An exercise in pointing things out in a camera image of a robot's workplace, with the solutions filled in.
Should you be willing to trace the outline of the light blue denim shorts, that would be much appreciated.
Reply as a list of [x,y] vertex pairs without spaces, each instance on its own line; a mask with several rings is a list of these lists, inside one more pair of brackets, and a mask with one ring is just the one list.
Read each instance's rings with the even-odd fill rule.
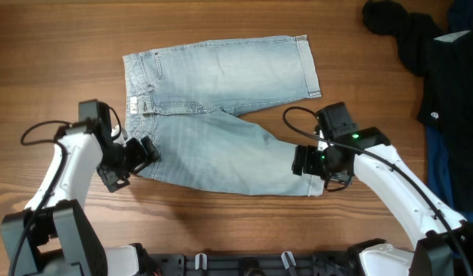
[[146,179],[249,196],[319,196],[296,175],[295,146],[243,116],[321,89],[306,36],[202,41],[128,54],[125,129],[149,137],[158,159]]

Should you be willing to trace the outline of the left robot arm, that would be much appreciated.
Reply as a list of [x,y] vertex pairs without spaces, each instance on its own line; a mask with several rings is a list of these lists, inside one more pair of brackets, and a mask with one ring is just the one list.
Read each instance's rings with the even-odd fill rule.
[[109,192],[160,158],[152,140],[113,130],[113,108],[99,100],[78,105],[78,121],[60,121],[49,141],[54,157],[24,210],[6,215],[0,232],[10,275],[159,275],[139,243],[105,248],[84,213],[91,179]]

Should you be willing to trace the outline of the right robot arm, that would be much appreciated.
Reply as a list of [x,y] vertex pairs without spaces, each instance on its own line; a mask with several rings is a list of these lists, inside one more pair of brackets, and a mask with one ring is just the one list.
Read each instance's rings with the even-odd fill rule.
[[439,199],[402,161],[377,128],[359,129],[345,103],[313,114],[306,136],[316,146],[297,146],[292,171],[318,177],[327,192],[366,184],[381,199],[412,243],[411,251],[381,238],[346,251],[317,253],[317,275],[473,275],[473,222]]

